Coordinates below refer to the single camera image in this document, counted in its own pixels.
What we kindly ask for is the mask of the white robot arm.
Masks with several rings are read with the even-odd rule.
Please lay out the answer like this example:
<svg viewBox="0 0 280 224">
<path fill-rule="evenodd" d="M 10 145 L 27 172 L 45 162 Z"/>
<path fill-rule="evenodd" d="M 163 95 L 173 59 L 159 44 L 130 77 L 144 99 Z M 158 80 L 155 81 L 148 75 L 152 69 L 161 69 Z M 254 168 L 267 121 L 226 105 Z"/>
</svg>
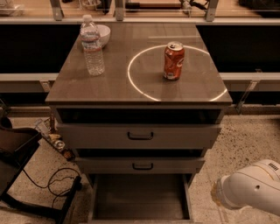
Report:
<svg viewBox="0 0 280 224">
<path fill-rule="evenodd" d="M 227 209 L 251 206 L 280 215 L 280 164 L 264 159 L 218 178 L 211 190 L 213 201 Z"/>
</svg>

